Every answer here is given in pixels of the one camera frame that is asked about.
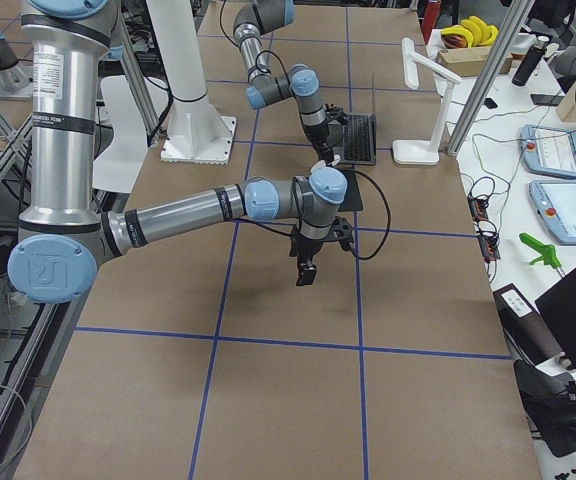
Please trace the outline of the upper blue teach pendant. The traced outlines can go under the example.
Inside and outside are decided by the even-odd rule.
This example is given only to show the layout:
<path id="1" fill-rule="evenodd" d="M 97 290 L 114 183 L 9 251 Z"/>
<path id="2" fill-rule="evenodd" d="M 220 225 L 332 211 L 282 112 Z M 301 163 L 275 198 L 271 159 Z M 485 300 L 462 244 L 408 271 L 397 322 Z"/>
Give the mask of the upper blue teach pendant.
<path id="1" fill-rule="evenodd" d="M 526 124 L 521 131 L 521 159 L 532 173 L 576 180 L 576 134 Z"/>

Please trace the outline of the black water bottle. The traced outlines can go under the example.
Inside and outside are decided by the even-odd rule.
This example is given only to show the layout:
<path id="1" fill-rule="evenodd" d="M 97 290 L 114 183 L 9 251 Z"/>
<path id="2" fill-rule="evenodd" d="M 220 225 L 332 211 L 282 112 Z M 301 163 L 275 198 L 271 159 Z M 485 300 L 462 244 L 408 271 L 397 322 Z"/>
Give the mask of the black water bottle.
<path id="1" fill-rule="evenodd" d="M 517 68 L 511 82 L 516 86 L 525 86 L 528 79 L 536 69 L 540 60 L 544 57 L 550 38 L 545 35 L 537 37 L 535 42 L 530 46 L 522 62 Z"/>

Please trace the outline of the blue teach pendant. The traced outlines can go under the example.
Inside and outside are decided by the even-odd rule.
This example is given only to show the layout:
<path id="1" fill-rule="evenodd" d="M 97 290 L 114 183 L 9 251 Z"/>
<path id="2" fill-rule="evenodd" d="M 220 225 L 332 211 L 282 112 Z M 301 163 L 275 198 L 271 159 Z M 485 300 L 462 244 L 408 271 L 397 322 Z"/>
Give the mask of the blue teach pendant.
<path id="1" fill-rule="evenodd" d="M 532 173 L 576 180 L 576 134 L 526 124 L 521 131 L 521 159 Z"/>
<path id="2" fill-rule="evenodd" d="M 528 189 L 550 234 L 563 245 L 576 245 L 576 180 L 532 181 Z"/>

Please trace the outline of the black smartphone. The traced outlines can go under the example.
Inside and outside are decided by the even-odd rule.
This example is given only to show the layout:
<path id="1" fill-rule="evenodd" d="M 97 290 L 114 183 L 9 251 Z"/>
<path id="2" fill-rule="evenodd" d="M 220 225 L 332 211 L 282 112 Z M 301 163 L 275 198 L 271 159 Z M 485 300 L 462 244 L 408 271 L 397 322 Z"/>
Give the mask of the black smartphone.
<path id="1" fill-rule="evenodd" d="M 558 106 L 565 98 L 564 95 L 531 94 L 530 99 L 535 106 Z"/>

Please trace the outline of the cardboard lamp box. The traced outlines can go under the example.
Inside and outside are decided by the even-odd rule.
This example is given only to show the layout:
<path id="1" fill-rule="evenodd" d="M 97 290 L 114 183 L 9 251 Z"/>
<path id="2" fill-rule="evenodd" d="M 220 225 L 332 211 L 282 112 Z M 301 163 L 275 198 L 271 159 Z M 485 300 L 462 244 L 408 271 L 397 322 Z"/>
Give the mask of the cardboard lamp box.
<path id="1" fill-rule="evenodd" d="M 491 49 L 491 46 L 442 49 L 435 61 L 461 77 L 475 77 L 482 72 Z"/>

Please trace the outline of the white wireless mouse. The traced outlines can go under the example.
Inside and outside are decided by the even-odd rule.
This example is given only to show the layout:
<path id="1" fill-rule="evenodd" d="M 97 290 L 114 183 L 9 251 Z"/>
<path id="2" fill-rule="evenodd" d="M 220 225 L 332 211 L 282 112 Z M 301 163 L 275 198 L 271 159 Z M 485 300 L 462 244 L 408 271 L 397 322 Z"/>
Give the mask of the white wireless mouse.
<path id="1" fill-rule="evenodd" d="M 333 156 L 333 159 L 330 161 L 327 160 L 319 160 L 316 164 L 313 165 L 313 167 L 311 168 L 311 171 L 314 172 L 318 169 L 324 168 L 324 167 L 335 167 L 337 166 L 341 161 L 341 156 L 335 154 Z"/>

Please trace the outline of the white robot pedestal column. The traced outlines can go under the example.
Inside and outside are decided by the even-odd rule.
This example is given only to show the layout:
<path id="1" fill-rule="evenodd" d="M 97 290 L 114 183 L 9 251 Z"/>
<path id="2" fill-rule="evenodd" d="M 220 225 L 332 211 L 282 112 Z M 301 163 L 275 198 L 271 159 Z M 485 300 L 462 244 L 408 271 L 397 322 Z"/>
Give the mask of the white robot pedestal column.
<path id="1" fill-rule="evenodd" d="M 173 96 L 161 158 L 226 164 L 237 119 L 220 115 L 209 100 L 191 3 L 151 0 L 147 8 Z"/>

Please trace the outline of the green plastic tool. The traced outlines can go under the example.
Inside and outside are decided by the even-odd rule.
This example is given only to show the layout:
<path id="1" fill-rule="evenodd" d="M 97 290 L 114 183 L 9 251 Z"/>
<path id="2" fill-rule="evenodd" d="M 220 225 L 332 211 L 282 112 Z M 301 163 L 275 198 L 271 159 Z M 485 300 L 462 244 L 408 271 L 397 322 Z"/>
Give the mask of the green plastic tool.
<path id="1" fill-rule="evenodd" d="M 526 232 L 519 234 L 519 240 L 538 253 L 538 256 L 529 262 L 530 265 L 543 263 L 553 269 L 562 267 L 557 257 L 556 247 L 553 244 L 545 244 Z"/>

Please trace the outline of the yellow banana bunch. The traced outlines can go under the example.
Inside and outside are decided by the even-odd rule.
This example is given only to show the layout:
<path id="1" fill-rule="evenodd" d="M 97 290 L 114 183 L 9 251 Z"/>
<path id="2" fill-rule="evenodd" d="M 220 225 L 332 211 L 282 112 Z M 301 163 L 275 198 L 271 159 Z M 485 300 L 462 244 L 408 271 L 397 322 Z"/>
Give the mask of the yellow banana bunch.
<path id="1" fill-rule="evenodd" d="M 449 49 L 491 46 L 498 34 L 495 25 L 487 24 L 477 16 L 470 16 L 440 31 L 441 40 Z"/>

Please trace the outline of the aluminium frame post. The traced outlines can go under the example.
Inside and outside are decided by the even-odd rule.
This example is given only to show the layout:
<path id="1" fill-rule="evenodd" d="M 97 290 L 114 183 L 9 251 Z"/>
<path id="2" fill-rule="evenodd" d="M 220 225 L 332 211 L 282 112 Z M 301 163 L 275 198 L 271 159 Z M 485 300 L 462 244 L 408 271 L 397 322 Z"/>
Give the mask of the aluminium frame post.
<path id="1" fill-rule="evenodd" d="M 513 38 L 519 32 L 533 5 L 534 0 L 514 0 L 511 2 L 501 24 L 499 36 L 492 45 L 483 69 L 474 83 L 451 134 L 446 147 L 446 153 L 449 156 L 456 157 L 459 153 L 509 52 Z"/>

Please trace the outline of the grey laptop computer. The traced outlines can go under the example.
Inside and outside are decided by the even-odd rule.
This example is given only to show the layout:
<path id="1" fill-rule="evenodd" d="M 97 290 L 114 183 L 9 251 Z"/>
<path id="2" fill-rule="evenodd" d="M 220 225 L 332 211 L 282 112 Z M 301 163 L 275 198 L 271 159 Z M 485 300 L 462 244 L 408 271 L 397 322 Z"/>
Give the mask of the grey laptop computer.
<path id="1" fill-rule="evenodd" d="M 377 154 L 377 116 L 375 94 L 371 93 L 370 113 L 346 113 L 346 123 L 332 121 L 329 124 L 333 154 L 340 164 L 373 166 Z"/>

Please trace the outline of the lower blue teach pendant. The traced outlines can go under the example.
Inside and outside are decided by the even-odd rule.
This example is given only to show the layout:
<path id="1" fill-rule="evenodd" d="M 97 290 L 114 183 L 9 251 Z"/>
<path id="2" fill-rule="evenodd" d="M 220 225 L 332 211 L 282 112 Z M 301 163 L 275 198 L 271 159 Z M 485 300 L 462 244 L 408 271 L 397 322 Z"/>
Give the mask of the lower blue teach pendant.
<path id="1" fill-rule="evenodd" d="M 576 180 L 532 181 L 528 189 L 550 234 L 563 245 L 576 245 Z"/>

